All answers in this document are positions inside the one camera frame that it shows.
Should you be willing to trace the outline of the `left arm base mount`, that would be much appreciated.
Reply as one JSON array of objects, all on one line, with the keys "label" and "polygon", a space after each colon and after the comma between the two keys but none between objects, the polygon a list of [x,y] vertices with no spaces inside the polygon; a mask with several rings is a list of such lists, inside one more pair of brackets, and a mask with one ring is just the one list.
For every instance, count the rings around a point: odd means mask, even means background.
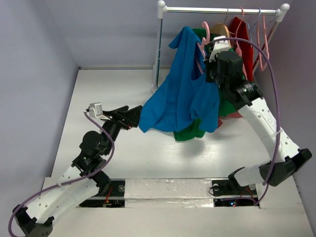
[{"label": "left arm base mount", "polygon": [[96,194],[82,202],[79,207],[85,208],[122,208],[125,207],[125,179],[111,181],[105,194]]}]

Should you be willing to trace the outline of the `blue t-shirt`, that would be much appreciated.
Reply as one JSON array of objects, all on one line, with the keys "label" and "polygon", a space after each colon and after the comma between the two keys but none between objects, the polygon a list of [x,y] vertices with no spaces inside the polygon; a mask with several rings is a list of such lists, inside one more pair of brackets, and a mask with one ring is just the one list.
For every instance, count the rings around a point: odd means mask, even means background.
[{"label": "blue t-shirt", "polygon": [[214,132],[218,127],[219,92],[206,82],[200,39],[190,27],[184,27],[169,47],[176,49],[169,74],[143,106],[139,128],[179,132],[194,120],[199,128]]}]

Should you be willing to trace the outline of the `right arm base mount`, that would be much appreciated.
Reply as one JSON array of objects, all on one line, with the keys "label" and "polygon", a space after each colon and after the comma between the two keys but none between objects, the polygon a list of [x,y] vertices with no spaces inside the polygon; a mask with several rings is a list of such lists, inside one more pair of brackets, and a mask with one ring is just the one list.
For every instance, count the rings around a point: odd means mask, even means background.
[{"label": "right arm base mount", "polygon": [[212,180],[208,189],[215,207],[254,206],[258,202],[256,186],[240,186],[233,174],[228,178]]}]

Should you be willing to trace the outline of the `pink plastic hanger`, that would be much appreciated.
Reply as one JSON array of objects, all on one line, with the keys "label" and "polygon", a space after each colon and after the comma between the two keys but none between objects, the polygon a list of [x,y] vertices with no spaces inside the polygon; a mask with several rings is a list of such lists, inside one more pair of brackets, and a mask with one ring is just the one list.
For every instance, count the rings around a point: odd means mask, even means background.
[{"label": "pink plastic hanger", "polygon": [[206,21],[203,21],[201,28],[193,29],[193,32],[198,36],[200,42],[197,42],[197,47],[199,48],[203,58],[206,58],[206,53],[209,50],[205,50],[210,42],[210,30],[209,25]]}]

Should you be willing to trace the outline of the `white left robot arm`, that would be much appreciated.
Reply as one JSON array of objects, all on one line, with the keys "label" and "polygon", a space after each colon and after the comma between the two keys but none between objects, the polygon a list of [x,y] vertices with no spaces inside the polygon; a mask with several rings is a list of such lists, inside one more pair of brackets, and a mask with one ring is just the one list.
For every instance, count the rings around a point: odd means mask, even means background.
[{"label": "white left robot arm", "polygon": [[95,123],[99,131],[85,133],[79,145],[79,155],[56,184],[16,206],[9,221],[16,221],[27,237],[47,237],[62,214],[96,194],[106,195],[111,179],[103,168],[114,155],[119,132],[136,128],[141,111],[142,106],[104,111],[100,103],[90,104],[84,115],[92,123],[96,119],[103,121],[103,125]]}]

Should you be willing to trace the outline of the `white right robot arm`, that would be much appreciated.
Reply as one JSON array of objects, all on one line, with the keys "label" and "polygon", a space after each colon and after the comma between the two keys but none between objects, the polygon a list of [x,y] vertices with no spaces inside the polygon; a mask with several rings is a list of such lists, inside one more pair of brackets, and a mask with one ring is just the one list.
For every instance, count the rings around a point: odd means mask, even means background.
[{"label": "white right robot arm", "polygon": [[212,53],[204,63],[206,81],[216,83],[224,98],[251,125],[270,157],[266,164],[242,167],[231,173],[228,190],[238,194],[249,184],[264,182],[276,187],[300,170],[311,159],[311,151],[299,148],[282,128],[277,127],[256,83],[242,78],[242,58],[233,51],[222,51]]}]

